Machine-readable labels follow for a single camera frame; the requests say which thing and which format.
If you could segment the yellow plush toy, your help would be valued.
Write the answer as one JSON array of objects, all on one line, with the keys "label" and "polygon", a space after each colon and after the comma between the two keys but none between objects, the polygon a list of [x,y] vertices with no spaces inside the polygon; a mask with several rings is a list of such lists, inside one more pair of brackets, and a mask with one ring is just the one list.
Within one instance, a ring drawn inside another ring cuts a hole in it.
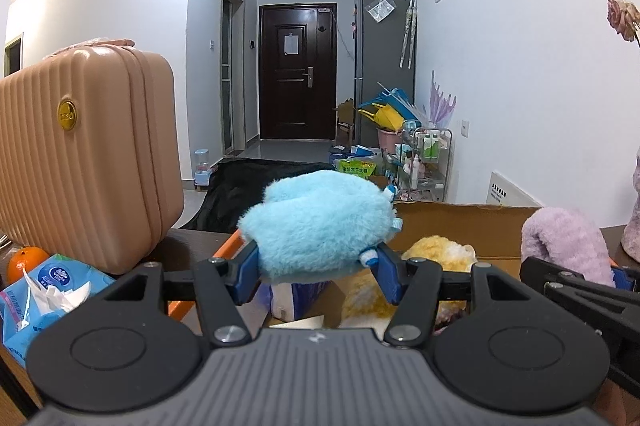
[{"label": "yellow plush toy", "polygon": [[415,325],[422,332],[438,330],[460,317],[466,299],[437,302],[440,284],[447,271],[465,277],[476,263],[474,247],[440,235],[431,235],[413,243],[402,259],[416,266],[416,273],[399,305],[386,302],[372,269],[352,277],[342,306],[341,328],[370,328],[383,338],[390,326]]}]

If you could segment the blue tissue pocket pack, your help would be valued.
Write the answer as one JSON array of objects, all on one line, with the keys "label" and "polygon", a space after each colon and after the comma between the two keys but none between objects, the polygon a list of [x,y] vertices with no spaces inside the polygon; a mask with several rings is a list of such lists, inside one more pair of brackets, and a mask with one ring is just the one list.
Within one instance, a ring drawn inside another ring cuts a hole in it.
[{"label": "blue tissue pocket pack", "polygon": [[271,285],[271,316],[283,322],[303,319],[328,286],[328,282]]}]

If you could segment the lilac fluffy towel roll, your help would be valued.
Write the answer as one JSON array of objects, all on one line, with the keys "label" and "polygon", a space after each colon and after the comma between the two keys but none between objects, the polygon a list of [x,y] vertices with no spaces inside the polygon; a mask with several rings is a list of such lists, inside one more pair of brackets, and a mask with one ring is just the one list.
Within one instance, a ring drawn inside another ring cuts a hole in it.
[{"label": "lilac fluffy towel roll", "polygon": [[522,261],[538,258],[580,273],[593,283],[615,287],[608,247],[601,230],[572,209],[543,207],[522,227]]}]

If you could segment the blue plush toy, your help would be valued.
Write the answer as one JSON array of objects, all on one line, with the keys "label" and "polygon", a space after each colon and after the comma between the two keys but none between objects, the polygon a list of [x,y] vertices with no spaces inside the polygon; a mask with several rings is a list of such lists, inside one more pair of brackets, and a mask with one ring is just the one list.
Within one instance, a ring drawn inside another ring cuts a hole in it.
[{"label": "blue plush toy", "polygon": [[260,276],[272,284],[316,283],[360,271],[401,231],[396,189],[324,169],[276,180],[238,221],[257,244]]}]

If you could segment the white wedge makeup sponge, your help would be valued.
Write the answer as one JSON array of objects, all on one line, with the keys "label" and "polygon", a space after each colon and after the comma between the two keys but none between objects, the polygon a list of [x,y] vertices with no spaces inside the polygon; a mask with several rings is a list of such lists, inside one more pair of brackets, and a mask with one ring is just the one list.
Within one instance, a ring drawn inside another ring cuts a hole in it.
[{"label": "white wedge makeup sponge", "polygon": [[285,328],[285,330],[320,330],[320,328],[323,328],[323,323],[324,316],[320,315],[291,322],[272,324],[271,328]]}]

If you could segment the blue soft tissue pack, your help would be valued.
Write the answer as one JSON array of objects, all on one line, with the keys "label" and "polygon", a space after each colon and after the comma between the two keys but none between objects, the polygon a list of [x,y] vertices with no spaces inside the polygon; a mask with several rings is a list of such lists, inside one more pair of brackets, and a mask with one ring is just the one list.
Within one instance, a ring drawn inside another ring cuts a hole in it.
[{"label": "blue soft tissue pack", "polygon": [[25,368],[27,349],[37,334],[113,282],[106,273],[58,254],[32,271],[23,270],[1,292],[3,346]]}]

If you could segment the pink textured vase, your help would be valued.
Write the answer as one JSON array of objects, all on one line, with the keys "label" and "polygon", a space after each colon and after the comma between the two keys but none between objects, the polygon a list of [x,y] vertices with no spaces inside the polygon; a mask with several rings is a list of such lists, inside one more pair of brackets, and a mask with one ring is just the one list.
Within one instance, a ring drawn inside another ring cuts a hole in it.
[{"label": "pink textured vase", "polygon": [[640,151],[637,152],[632,185],[637,192],[637,198],[634,202],[629,223],[626,224],[623,231],[620,245],[630,258],[640,263]]}]

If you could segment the black chair back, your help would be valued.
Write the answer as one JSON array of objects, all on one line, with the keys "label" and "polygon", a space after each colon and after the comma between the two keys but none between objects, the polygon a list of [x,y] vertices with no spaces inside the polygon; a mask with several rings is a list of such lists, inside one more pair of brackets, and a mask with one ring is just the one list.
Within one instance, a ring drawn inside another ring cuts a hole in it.
[{"label": "black chair back", "polygon": [[226,159],[214,167],[204,201],[182,229],[232,233],[239,219],[262,201],[266,188],[276,180],[295,177],[332,166],[323,162],[291,162],[264,159]]}]

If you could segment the blue and yellow bags pile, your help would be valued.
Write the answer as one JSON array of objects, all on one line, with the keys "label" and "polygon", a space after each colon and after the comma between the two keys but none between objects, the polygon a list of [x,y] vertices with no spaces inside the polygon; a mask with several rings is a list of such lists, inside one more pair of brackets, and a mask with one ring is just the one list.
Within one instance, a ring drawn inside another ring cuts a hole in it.
[{"label": "blue and yellow bags pile", "polygon": [[401,131],[406,123],[422,125],[418,109],[409,99],[408,94],[401,88],[385,87],[378,84],[381,91],[370,101],[364,101],[358,106],[358,113],[365,116],[379,129],[385,131]]}]

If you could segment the purple decorative plant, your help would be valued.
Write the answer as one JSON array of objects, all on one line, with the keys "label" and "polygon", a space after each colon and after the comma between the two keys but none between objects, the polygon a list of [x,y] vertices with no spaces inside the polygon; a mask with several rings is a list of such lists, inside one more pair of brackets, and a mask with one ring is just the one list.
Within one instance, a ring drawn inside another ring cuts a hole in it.
[{"label": "purple decorative plant", "polygon": [[432,72],[430,105],[428,106],[431,123],[438,129],[447,128],[454,115],[456,105],[457,97],[447,95],[435,82],[435,72]]}]

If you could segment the pink ribbed suitcase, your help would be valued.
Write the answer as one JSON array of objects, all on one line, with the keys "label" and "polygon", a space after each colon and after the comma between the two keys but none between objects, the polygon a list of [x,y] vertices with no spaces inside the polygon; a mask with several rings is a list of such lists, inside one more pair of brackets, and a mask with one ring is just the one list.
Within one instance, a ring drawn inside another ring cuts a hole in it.
[{"label": "pink ribbed suitcase", "polygon": [[129,41],[84,43],[1,81],[1,230],[110,275],[183,211],[174,75]]}]

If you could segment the orange fruit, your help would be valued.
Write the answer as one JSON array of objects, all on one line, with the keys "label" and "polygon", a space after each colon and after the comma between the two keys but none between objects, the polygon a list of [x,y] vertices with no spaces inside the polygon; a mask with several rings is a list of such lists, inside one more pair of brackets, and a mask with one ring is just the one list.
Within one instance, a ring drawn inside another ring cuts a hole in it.
[{"label": "orange fruit", "polygon": [[23,272],[29,272],[46,261],[50,255],[37,246],[26,246],[13,254],[6,267],[6,283],[13,284],[21,279]]}]

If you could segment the dark brown door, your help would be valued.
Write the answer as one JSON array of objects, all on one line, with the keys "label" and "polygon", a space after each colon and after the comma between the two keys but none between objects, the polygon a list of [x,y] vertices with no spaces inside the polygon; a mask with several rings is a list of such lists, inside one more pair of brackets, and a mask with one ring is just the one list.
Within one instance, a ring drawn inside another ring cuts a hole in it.
[{"label": "dark brown door", "polygon": [[263,139],[332,140],[337,94],[335,3],[259,9]]}]

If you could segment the grey refrigerator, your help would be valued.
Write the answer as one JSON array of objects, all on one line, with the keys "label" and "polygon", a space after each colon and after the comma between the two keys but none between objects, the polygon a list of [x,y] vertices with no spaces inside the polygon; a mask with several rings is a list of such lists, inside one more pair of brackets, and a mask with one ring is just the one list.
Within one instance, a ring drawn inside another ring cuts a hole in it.
[{"label": "grey refrigerator", "polygon": [[358,112],[359,107],[373,101],[383,88],[401,88],[414,99],[414,71],[399,68],[404,42],[408,0],[391,0],[395,9],[381,21],[368,11],[370,5],[383,0],[355,0],[355,139],[359,145],[378,146],[378,129]]}]

